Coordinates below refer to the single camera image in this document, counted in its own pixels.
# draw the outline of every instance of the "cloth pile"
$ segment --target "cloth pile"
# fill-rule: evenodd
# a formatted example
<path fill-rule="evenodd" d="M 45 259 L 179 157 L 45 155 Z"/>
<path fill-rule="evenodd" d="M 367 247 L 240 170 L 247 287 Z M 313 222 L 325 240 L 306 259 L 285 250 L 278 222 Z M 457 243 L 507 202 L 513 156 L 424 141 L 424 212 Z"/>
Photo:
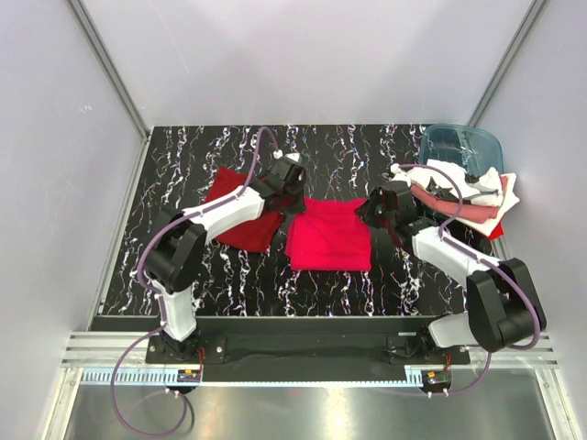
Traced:
<path fill-rule="evenodd" d="M 429 160 L 426 165 L 447 173 L 457 183 L 464 205 L 459 221 L 481 232 L 490 239 L 503 234 L 500 222 L 504 214 L 520 199 L 514 194 L 515 174 L 500 174 L 490 168 L 481 177 L 468 174 L 455 163 Z M 445 215 L 453 215 L 459 207 L 459 197 L 452 184 L 440 173 L 412 168 L 404 171 L 392 166 L 394 178 L 411 182 L 412 194 L 423 204 Z"/>

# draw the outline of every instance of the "gray wall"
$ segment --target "gray wall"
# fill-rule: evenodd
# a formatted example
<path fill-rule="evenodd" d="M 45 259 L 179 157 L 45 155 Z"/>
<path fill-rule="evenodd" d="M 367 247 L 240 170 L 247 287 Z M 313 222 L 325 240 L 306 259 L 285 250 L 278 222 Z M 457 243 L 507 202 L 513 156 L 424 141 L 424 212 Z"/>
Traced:
<path fill-rule="evenodd" d="M 0 438 L 37 438 L 139 139 L 65 1 L 0 0 Z"/>
<path fill-rule="evenodd" d="M 502 142 L 522 203 L 506 241 L 526 261 L 587 434 L 587 4 L 550 2 L 481 127 Z"/>
<path fill-rule="evenodd" d="M 148 125 L 466 122 L 531 0 L 84 0 Z"/>

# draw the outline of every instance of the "blue plastic bin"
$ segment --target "blue plastic bin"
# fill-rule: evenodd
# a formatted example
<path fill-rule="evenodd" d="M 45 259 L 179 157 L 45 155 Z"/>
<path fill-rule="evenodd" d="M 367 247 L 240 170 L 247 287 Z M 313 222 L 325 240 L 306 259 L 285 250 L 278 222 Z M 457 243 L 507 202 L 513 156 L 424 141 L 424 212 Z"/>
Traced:
<path fill-rule="evenodd" d="M 481 176 L 491 167 L 504 173 L 504 157 L 499 140 L 473 126 L 435 124 L 429 126 L 420 143 L 420 163 L 429 159 L 457 163 L 469 174 Z"/>

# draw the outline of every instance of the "pink towel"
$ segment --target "pink towel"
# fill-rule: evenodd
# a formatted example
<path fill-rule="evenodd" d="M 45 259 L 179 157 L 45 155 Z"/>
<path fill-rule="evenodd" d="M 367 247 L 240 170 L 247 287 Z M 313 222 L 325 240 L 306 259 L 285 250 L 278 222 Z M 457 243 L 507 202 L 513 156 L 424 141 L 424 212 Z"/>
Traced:
<path fill-rule="evenodd" d="M 363 202 L 305 198 L 285 246 L 292 270 L 370 270 L 371 235 L 355 214 Z"/>
<path fill-rule="evenodd" d="M 507 177 L 500 176 L 502 189 L 505 191 L 507 186 Z M 442 214 L 453 215 L 457 212 L 459 204 L 457 202 L 447 202 L 440 200 L 434 195 L 424 191 L 417 185 L 412 185 L 412 195 L 417 197 L 423 204 L 438 211 Z M 464 204 L 459 217 L 465 220 L 471 220 L 474 223 L 485 223 L 490 218 L 497 218 L 499 212 L 498 206 L 479 206 L 477 204 Z"/>

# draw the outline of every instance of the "stack of cloths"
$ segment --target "stack of cloths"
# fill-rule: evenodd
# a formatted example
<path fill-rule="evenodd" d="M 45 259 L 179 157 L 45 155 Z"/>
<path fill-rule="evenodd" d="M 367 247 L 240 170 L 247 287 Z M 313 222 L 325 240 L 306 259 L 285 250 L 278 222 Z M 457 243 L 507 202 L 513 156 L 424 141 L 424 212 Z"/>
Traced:
<path fill-rule="evenodd" d="M 514 194 L 515 174 L 499 175 L 490 168 L 481 177 L 471 176 L 457 164 L 429 160 L 427 165 L 447 173 L 457 183 L 463 197 L 459 221 L 493 239 L 503 230 L 500 221 L 519 202 Z M 423 204 L 445 215 L 454 215 L 459 207 L 458 195 L 452 184 L 436 171 L 412 168 L 405 172 L 392 169 L 395 179 L 406 179 L 412 194 Z"/>
<path fill-rule="evenodd" d="M 305 198 L 285 246 L 292 270 L 370 270 L 371 234 L 355 214 L 363 202 Z"/>

